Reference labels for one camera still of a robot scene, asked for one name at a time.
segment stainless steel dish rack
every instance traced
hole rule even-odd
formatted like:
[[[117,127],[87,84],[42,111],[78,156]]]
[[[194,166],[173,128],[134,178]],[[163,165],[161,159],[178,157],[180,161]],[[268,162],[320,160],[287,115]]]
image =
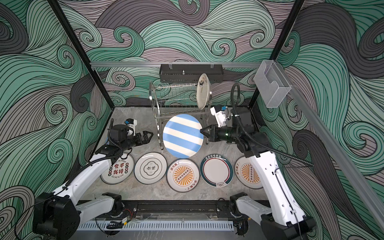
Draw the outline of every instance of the stainless steel dish rack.
[[[164,149],[163,129],[165,123],[173,116],[189,114],[199,116],[197,119],[202,127],[208,125],[209,109],[212,103],[210,92],[207,105],[200,110],[196,103],[197,83],[169,84],[155,86],[149,84],[149,101],[157,124],[157,139],[161,149]]]

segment gray marble surface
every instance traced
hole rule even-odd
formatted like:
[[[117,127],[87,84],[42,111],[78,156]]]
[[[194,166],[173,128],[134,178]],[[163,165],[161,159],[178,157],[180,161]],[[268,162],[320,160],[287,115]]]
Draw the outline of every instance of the gray marble surface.
[[[137,132],[147,130],[154,133],[149,144],[133,148],[131,156],[135,160],[135,163],[142,155],[148,152],[161,153],[167,159],[168,166],[177,159],[168,153],[165,148],[164,150],[161,150],[156,137],[157,127],[151,108],[116,108],[112,114],[112,118],[114,119],[114,124],[123,124],[127,118],[136,119]],[[215,122],[214,117],[210,116],[209,124],[214,124]],[[104,131],[103,136],[98,143],[98,148],[105,143],[106,139],[107,130]],[[236,144],[228,145],[225,142],[209,142],[208,145],[204,143],[200,150],[189,159],[200,166],[200,163],[205,156],[214,153],[224,155],[232,163],[232,166],[238,158],[243,156],[237,149]],[[135,178],[133,172],[126,180],[115,185],[108,185],[98,178],[85,192],[82,200],[95,199],[105,192],[120,194],[123,200],[217,200],[220,197],[229,199],[231,195],[239,192],[245,192],[255,200],[267,200],[264,189],[250,189],[244,186],[235,175],[230,184],[220,188],[210,186],[200,178],[195,189],[186,193],[180,193],[169,187],[166,176],[154,184],[144,185]]]

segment wave-patterned wallpaper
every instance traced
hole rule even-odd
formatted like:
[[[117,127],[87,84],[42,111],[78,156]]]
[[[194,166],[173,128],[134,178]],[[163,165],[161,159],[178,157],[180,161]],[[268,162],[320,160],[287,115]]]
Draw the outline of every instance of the wave-patterned wallpaper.
[[[384,1],[326,0],[304,6],[278,57],[384,200]],[[272,145],[313,168],[283,169],[304,211],[319,224],[310,239],[384,239],[384,234],[290,95],[276,109],[257,100]],[[301,166],[279,157],[280,166]]]
[[[59,2],[91,61],[260,62],[270,57],[293,6],[292,0]],[[119,106],[149,105],[149,82],[163,84],[158,68],[98,71]],[[212,85],[213,103],[227,104],[236,81],[242,86],[242,104],[247,105],[256,88],[255,73],[255,69],[226,69],[225,82]]]
[[[46,0],[0,3],[0,239],[42,239],[42,192],[88,161],[111,109]]]

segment plate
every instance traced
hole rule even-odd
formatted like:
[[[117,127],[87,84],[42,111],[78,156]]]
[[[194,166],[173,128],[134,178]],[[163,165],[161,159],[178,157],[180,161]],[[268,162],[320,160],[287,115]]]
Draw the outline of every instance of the plate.
[[[106,184],[118,184],[127,179],[132,173],[135,166],[135,161],[128,155],[127,159],[121,159],[121,157],[112,164],[109,169],[105,170],[100,178]]]
[[[167,171],[167,182],[176,192],[191,191],[199,183],[199,179],[199,168],[189,159],[174,161]]]
[[[223,155],[211,154],[200,164],[200,174],[206,183],[214,187],[224,187],[233,178],[233,167]]]
[[[196,101],[199,109],[204,109],[208,99],[209,92],[211,91],[211,84],[205,73],[201,74],[199,81],[197,82]]]
[[[246,157],[241,157],[235,162],[235,174],[242,184],[252,189],[262,189],[263,184],[256,169]]]
[[[163,143],[170,154],[177,158],[189,158],[199,151],[204,136],[201,124],[188,114],[173,116],[163,130]]]
[[[149,152],[143,155],[135,165],[135,177],[144,184],[152,184],[159,181],[167,171],[167,161],[157,152]]]

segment white plate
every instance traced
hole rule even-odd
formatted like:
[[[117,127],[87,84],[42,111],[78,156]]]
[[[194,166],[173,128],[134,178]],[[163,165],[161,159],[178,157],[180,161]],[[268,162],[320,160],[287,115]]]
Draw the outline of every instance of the white plate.
[[[176,192],[191,191],[199,183],[199,179],[199,168],[189,159],[174,161],[167,171],[167,182]]]
[[[123,153],[122,157],[126,158],[127,154]],[[118,184],[127,179],[132,173],[134,166],[135,162],[130,155],[128,155],[127,159],[119,158],[109,169],[100,175],[100,178],[106,184]]]
[[[205,73],[201,74],[197,82],[196,101],[199,109],[204,109],[211,91],[211,83]]]
[[[157,152],[149,152],[139,158],[135,165],[135,177],[144,184],[160,180],[167,171],[167,161]]]
[[[260,177],[248,158],[243,156],[235,162],[235,174],[242,184],[247,187],[252,189],[263,188]]]
[[[224,187],[233,178],[233,167],[223,155],[211,154],[201,161],[200,174],[209,185]]]

